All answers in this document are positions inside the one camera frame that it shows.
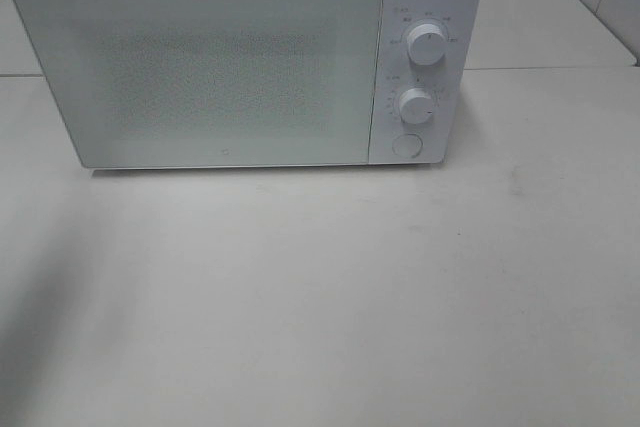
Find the white microwave knob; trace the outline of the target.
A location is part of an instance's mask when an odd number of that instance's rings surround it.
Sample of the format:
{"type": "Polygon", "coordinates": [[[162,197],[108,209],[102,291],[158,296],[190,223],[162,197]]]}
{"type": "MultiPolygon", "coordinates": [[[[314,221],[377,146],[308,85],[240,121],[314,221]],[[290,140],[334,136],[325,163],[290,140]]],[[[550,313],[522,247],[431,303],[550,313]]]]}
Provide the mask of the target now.
{"type": "Polygon", "coordinates": [[[433,97],[421,88],[408,89],[398,99],[398,112],[405,124],[426,123],[433,116],[434,109],[433,97]]]}
{"type": "Polygon", "coordinates": [[[434,20],[425,20],[407,33],[406,46],[409,59],[417,66],[431,66],[445,55],[448,33],[434,20]]]}

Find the white microwave oven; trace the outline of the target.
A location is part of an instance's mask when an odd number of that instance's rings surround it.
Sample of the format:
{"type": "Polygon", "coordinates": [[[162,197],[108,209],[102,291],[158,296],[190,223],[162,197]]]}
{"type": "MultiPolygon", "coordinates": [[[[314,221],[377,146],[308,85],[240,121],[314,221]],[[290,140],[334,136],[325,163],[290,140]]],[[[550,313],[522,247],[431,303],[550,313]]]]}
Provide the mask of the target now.
{"type": "Polygon", "coordinates": [[[479,0],[13,0],[92,170],[434,164],[479,0]]]}

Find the white microwave door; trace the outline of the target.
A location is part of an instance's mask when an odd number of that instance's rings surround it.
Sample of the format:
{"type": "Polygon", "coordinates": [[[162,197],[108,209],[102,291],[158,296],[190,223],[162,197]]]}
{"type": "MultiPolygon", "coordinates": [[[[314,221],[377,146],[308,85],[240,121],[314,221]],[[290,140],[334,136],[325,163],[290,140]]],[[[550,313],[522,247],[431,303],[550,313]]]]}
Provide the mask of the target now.
{"type": "Polygon", "coordinates": [[[82,165],[360,164],[381,0],[14,0],[82,165]]]}

